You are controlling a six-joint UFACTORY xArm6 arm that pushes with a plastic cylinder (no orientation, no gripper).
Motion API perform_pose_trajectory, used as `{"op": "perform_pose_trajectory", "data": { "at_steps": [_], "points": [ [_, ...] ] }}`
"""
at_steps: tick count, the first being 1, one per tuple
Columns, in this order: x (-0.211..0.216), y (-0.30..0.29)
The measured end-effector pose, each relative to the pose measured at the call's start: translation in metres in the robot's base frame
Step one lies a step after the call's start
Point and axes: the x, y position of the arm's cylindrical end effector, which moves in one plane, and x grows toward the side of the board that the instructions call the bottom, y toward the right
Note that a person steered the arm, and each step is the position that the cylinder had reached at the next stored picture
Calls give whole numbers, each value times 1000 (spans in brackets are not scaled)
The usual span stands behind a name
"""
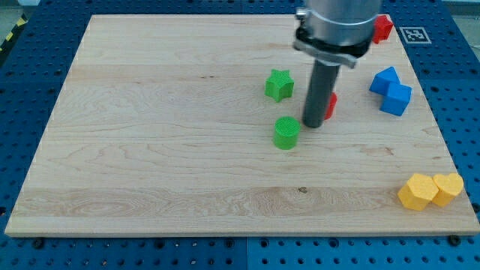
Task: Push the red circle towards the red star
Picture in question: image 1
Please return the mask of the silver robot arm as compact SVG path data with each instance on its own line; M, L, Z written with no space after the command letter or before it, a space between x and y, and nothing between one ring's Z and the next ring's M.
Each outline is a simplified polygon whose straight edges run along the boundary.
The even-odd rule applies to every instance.
M293 48L327 66L354 68L369 49L381 0L306 0Z

